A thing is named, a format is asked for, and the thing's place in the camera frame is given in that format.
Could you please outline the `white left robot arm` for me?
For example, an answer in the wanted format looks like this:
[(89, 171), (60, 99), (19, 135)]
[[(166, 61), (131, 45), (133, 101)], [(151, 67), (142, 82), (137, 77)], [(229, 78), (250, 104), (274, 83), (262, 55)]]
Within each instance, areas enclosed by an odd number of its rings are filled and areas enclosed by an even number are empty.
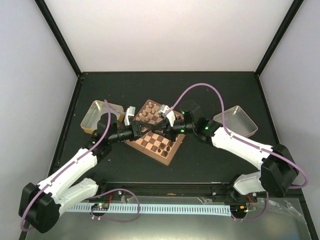
[(141, 120), (112, 121), (110, 113), (103, 114), (88, 142), (65, 165), (39, 183), (23, 188), (18, 209), (20, 229), (28, 232), (25, 223), (29, 223), (31, 228), (46, 233), (72, 206), (90, 198), (103, 199), (108, 192), (106, 185), (87, 177), (80, 183), (76, 180), (105, 158), (113, 143), (139, 140), (157, 126)]

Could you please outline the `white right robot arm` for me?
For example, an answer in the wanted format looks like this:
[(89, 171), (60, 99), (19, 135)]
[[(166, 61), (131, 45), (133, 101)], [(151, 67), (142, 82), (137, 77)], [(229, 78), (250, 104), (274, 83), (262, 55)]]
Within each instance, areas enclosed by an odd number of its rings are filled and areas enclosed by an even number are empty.
[(293, 186), (300, 171), (294, 166), (286, 146), (258, 143), (232, 132), (220, 122), (206, 119), (197, 104), (191, 104), (181, 113), (183, 118), (179, 119), (168, 106), (160, 112), (165, 120), (163, 132), (167, 137), (192, 134), (200, 142), (230, 152), (257, 168), (257, 172), (235, 178), (227, 189), (230, 200), (238, 202), (253, 192), (267, 192), (282, 198)]

